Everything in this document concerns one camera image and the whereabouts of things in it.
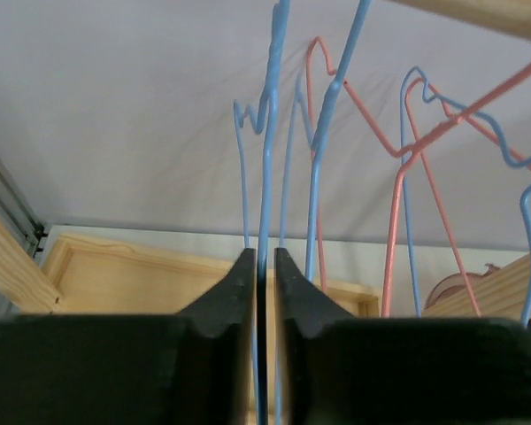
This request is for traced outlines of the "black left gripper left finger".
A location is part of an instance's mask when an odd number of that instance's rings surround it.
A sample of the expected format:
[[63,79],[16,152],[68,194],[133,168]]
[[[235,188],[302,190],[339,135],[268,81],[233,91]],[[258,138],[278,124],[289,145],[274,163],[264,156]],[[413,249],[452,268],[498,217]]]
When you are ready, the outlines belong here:
[[0,320],[0,424],[243,424],[255,252],[172,314]]

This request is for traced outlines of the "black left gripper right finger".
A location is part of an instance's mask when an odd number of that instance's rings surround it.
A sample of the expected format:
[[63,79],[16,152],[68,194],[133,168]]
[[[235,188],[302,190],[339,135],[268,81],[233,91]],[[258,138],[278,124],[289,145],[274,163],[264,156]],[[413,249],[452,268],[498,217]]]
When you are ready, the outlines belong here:
[[506,319],[358,318],[275,252],[287,424],[531,424],[531,335]]

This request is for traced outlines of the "pink wire hanger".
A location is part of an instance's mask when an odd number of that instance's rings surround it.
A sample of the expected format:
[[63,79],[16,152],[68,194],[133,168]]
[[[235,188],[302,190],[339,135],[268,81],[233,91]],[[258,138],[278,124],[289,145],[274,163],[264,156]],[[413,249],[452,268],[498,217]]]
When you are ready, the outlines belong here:
[[[308,110],[308,118],[313,128],[316,128],[315,126],[316,122],[315,122],[315,116],[314,116],[313,97],[312,97],[312,55],[317,45],[319,45],[322,51],[322,54],[324,56],[327,75],[333,76],[336,74],[336,68],[333,67],[332,59],[330,57],[327,45],[325,44],[324,40],[320,36],[316,36],[309,44],[307,51],[306,51],[306,56],[305,56],[307,110]],[[351,85],[348,83],[346,79],[343,80],[343,87],[345,88],[350,99],[353,101],[354,105],[358,108],[362,117],[365,119],[368,126],[372,129],[373,133],[375,134],[375,136],[377,137],[377,139],[379,140],[383,148],[386,150],[386,152],[389,153],[393,158],[399,158],[401,154],[407,153],[408,150],[406,148],[399,148],[397,150],[393,148],[389,139],[384,135],[384,133],[378,126],[377,122],[375,121],[375,119],[373,118],[369,110],[367,109],[366,105],[363,103],[359,95],[355,92],[355,90],[351,87]],[[317,247],[318,247],[318,252],[319,252],[318,254],[319,281],[320,281],[321,289],[324,292],[327,292],[327,274],[326,274],[326,267],[325,267],[324,246],[323,246],[323,238],[322,238],[322,220],[321,220],[321,214],[320,214],[319,201],[317,201],[317,204],[316,204],[316,213],[317,213],[317,218],[316,218]]]
[[[407,236],[408,259],[412,278],[412,292],[416,314],[421,314],[421,305],[419,297],[419,285],[417,273],[415,270],[413,241],[411,234],[410,209],[408,205],[408,185],[405,180],[407,172],[412,168],[417,161],[426,163],[424,150],[432,143],[436,142],[440,137],[448,133],[457,125],[466,122],[474,129],[485,135],[492,141],[500,150],[504,163],[513,169],[527,168],[531,171],[531,156],[523,157],[518,152],[510,148],[504,132],[498,122],[482,109],[497,100],[499,97],[505,95],[510,90],[517,87],[523,81],[531,77],[531,62],[523,67],[520,71],[508,78],[506,81],[498,84],[489,93],[479,98],[473,104],[464,106],[453,99],[442,95],[435,86],[432,85],[423,70],[415,66],[410,69],[402,81],[399,95],[399,121],[400,121],[400,148],[392,150],[391,156],[401,160],[401,166],[396,174],[393,196],[390,208],[389,218],[389,233],[386,251],[386,260],[384,267],[384,279],[382,288],[382,304],[381,314],[389,316],[390,302],[392,295],[392,281],[393,281],[393,266],[395,261],[396,235],[397,223],[399,216],[399,205],[404,205],[404,222]],[[423,84],[421,91],[422,101],[426,104],[434,101],[442,105],[446,120],[439,123],[426,135],[420,137],[417,133],[413,134],[415,142],[406,144],[404,142],[404,120],[411,119],[412,113],[409,105],[409,97],[412,88],[418,83]],[[530,255],[530,274],[527,283],[527,292],[524,299],[524,305],[521,311],[520,321],[527,324],[531,317],[531,212],[529,208],[529,199],[531,198],[531,185],[528,186],[521,194],[519,200],[519,208],[524,222],[527,243]]]

